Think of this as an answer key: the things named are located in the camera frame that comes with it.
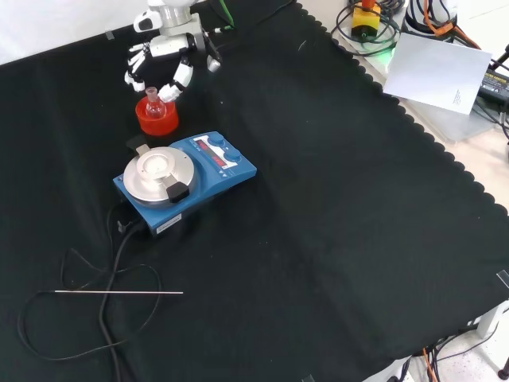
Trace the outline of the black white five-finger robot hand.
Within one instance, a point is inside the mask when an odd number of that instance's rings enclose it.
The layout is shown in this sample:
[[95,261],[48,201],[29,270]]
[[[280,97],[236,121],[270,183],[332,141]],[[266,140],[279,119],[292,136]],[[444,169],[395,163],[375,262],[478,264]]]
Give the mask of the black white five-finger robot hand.
[[158,60],[176,59],[178,65],[173,78],[158,91],[165,103],[175,101],[191,83],[194,64],[193,53],[206,59],[209,72],[216,72],[223,60],[200,21],[189,6],[151,5],[139,14],[133,23],[134,31],[144,33],[157,30],[159,34],[150,41],[129,48],[124,81],[136,92],[146,90],[142,72]]

